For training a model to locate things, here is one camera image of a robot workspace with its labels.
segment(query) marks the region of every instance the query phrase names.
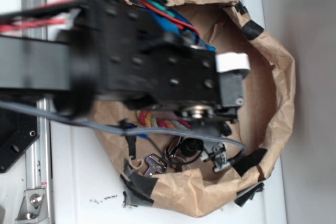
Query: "black metal bracket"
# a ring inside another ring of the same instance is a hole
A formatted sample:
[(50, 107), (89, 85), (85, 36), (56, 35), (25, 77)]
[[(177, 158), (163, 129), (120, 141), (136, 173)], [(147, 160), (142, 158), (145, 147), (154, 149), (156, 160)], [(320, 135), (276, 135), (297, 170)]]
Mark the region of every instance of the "black metal bracket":
[(0, 173), (7, 172), (38, 137), (36, 117), (0, 110)]

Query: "colorful wires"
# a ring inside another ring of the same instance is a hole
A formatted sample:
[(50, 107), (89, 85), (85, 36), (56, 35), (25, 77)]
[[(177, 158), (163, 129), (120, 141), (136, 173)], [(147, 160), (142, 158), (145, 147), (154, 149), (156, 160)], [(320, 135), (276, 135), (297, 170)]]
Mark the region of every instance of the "colorful wires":
[(200, 32), (198, 31), (198, 29), (196, 27), (194, 27), (193, 25), (187, 24), (187, 23), (185, 23), (185, 22), (183, 22), (179, 19), (176, 19), (175, 17), (171, 16), (169, 13), (165, 13), (162, 10), (159, 10), (158, 8), (151, 5), (150, 3), (148, 3), (145, 0), (139, 0), (139, 1), (143, 6), (145, 6), (149, 10), (152, 10), (153, 12), (159, 14), (162, 17), (165, 17), (166, 19), (168, 19), (169, 21), (171, 21), (172, 23), (177, 25), (179, 29), (188, 28), (189, 30), (195, 32), (196, 33), (196, 41), (197, 41), (197, 44), (198, 44), (198, 40), (200, 39)]
[[(46, 7), (52, 7), (52, 6), (57, 6), (61, 5), (64, 3), (69, 3), (73, 2), (76, 0), (58, 0), (52, 3), (48, 3), (46, 5), (42, 5), (37, 7), (36, 9), (42, 9)], [(37, 27), (42, 27), (42, 26), (50, 26), (50, 25), (60, 25), (66, 23), (65, 19), (53, 19), (53, 18), (46, 18), (46, 19), (38, 19), (38, 20), (33, 20), (33, 21), (28, 21), (28, 22), (23, 22), (21, 24), (16, 24), (18, 23), (18, 20), (6, 20), (2, 23), (0, 23), (0, 33), (6, 33), (8, 31), (15, 31), (15, 30), (24, 30), (24, 29), (31, 29), (31, 28), (37, 28)]]
[(191, 126), (188, 122), (183, 120), (161, 120), (157, 119), (152, 115), (151, 112), (147, 110), (137, 111), (137, 117), (139, 123), (145, 127), (161, 127), (161, 128), (170, 128), (178, 130), (190, 130)]

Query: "white surface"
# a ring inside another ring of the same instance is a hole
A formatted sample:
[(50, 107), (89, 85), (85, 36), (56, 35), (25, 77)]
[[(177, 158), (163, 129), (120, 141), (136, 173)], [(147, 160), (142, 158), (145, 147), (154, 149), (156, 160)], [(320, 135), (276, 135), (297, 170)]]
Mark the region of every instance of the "white surface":
[(239, 69), (251, 70), (247, 54), (236, 52), (216, 55), (216, 69), (218, 73)]
[(336, 223), (336, 2), (263, 4), (266, 28), (297, 65), (295, 124), (282, 155), (288, 223)]
[[(242, 1), (263, 26), (261, 0)], [(265, 182), (266, 190), (243, 208), (231, 203), (195, 219), (156, 208), (123, 208), (119, 177), (91, 130), (52, 123), (51, 138), (56, 223), (286, 223), (280, 162)]]
[[(1, 14), (20, 9), (21, 0), (1, 0)], [(20, 210), (24, 190), (26, 190), (25, 155), (7, 173), (0, 174), (0, 206), (6, 210), (4, 224), (14, 223)]]

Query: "metal bracket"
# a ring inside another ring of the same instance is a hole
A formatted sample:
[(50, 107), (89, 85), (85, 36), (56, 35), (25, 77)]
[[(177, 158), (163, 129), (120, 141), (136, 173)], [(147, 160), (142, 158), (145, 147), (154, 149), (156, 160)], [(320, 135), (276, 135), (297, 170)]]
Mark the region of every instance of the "metal bracket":
[(50, 223), (45, 189), (26, 190), (15, 224)]

